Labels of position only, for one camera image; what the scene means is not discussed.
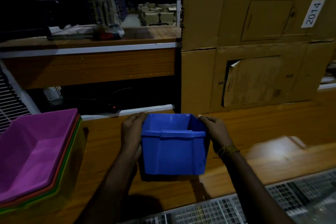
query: metal grate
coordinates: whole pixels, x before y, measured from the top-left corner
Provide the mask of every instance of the metal grate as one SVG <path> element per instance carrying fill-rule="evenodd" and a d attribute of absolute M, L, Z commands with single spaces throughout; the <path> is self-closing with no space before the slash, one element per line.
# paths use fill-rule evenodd
<path fill-rule="evenodd" d="M 328 198 L 328 201 L 324 201 L 325 204 L 336 202 L 336 169 L 270 185 L 266 189 L 279 206 L 294 218 L 299 214 L 307 213 L 306 205 L 311 205 L 316 199 Z M 201 204 L 185 206 L 127 223 L 247 224 L 237 194 L 212 199 Z"/>
<path fill-rule="evenodd" d="M 19 116 L 31 114 L 0 69 L 0 134 Z"/>

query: blue bin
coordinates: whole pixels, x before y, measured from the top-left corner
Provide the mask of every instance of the blue bin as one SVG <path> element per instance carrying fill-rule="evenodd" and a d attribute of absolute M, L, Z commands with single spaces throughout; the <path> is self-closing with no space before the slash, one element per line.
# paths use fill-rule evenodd
<path fill-rule="evenodd" d="M 141 134 L 145 173 L 203 174 L 209 149 L 206 131 L 192 114 L 149 114 Z"/>

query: pink plastic bin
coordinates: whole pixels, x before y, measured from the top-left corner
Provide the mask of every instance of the pink plastic bin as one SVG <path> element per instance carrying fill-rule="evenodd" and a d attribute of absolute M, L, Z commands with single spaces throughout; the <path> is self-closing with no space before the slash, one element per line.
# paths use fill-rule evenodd
<path fill-rule="evenodd" d="M 77 109 L 21 116 L 0 135 L 0 203 L 52 182 Z"/>

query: hand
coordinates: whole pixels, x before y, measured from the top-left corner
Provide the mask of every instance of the hand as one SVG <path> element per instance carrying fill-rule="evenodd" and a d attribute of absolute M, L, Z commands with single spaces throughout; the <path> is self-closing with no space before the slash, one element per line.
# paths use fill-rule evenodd
<path fill-rule="evenodd" d="M 141 154 L 142 124 L 147 118 L 147 113 L 141 112 L 129 116 L 121 124 L 121 152 L 134 155 L 136 159 Z"/>
<path fill-rule="evenodd" d="M 198 119 L 207 126 L 209 134 L 212 137 L 213 148 L 216 153 L 221 147 L 233 145 L 224 121 L 215 117 L 203 115 L 199 115 Z"/>

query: white label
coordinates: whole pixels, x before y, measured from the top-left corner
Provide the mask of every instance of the white label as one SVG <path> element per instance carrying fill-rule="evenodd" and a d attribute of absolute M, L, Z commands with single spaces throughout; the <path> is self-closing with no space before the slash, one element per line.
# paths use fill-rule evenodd
<path fill-rule="evenodd" d="M 325 0 L 313 0 L 307 11 L 306 17 L 302 23 L 301 28 L 312 28 L 317 20 Z"/>

